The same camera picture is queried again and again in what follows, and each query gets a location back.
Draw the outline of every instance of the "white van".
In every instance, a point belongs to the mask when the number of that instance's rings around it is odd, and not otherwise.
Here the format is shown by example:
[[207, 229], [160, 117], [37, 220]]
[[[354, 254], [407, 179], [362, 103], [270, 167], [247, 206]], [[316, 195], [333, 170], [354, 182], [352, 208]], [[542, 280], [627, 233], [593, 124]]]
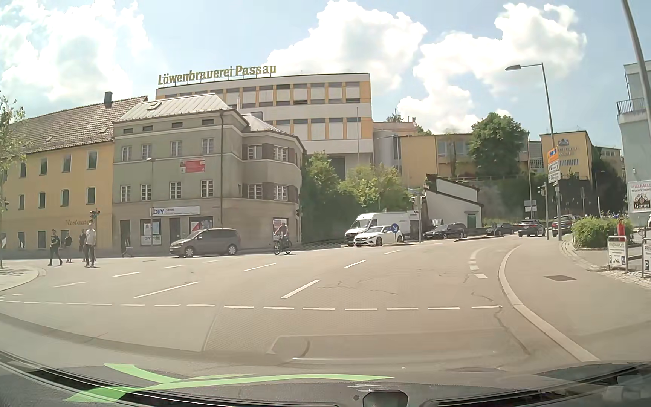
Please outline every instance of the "white van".
[[399, 226], [399, 230], [404, 237], [411, 235], [411, 221], [406, 212], [372, 212], [369, 214], [360, 214], [353, 221], [351, 228], [346, 231], [346, 244], [353, 247], [353, 238], [359, 233], [363, 233], [372, 226]]

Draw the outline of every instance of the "gray building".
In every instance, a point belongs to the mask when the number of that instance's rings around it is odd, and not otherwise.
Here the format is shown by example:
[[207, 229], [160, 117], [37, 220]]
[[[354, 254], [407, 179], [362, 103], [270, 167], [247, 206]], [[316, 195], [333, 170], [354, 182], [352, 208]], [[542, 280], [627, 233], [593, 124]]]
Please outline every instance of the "gray building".
[[239, 249], [266, 248], [284, 222], [300, 241], [303, 144], [257, 112], [212, 93], [168, 98], [136, 105], [114, 134], [114, 245], [161, 254], [194, 230], [232, 227]]

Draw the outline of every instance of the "white mercedes car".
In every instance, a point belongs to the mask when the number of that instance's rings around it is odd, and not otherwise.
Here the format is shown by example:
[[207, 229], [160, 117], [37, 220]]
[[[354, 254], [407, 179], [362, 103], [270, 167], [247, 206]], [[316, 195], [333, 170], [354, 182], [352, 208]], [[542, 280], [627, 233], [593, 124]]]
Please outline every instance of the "white mercedes car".
[[356, 235], [353, 242], [356, 247], [401, 243], [403, 242], [403, 233], [401, 230], [393, 232], [392, 226], [373, 226]]

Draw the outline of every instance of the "tiled roof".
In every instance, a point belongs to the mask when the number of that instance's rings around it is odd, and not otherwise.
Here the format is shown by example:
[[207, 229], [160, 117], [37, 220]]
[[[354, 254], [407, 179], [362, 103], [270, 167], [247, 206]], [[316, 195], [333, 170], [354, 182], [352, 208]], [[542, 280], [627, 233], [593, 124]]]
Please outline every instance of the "tiled roof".
[[26, 119], [15, 131], [30, 144], [26, 153], [111, 141], [112, 123], [132, 106], [147, 100], [146, 96], [138, 96], [112, 101], [112, 107], [98, 103], [60, 110]]
[[148, 103], [140, 103], [124, 113], [117, 122], [149, 119], [153, 117], [188, 115], [213, 110], [232, 109], [214, 93], [196, 96], [181, 96], [178, 98], [160, 99]]

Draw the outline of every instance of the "black car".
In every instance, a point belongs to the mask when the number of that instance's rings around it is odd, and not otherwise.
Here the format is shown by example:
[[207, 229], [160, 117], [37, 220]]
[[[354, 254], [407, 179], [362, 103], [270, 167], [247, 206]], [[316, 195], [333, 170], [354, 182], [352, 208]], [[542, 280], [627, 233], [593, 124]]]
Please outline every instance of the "black car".
[[448, 239], [449, 237], [466, 237], [466, 225], [463, 223], [449, 223], [439, 225], [433, 230], [423, 234], [425, 239]]

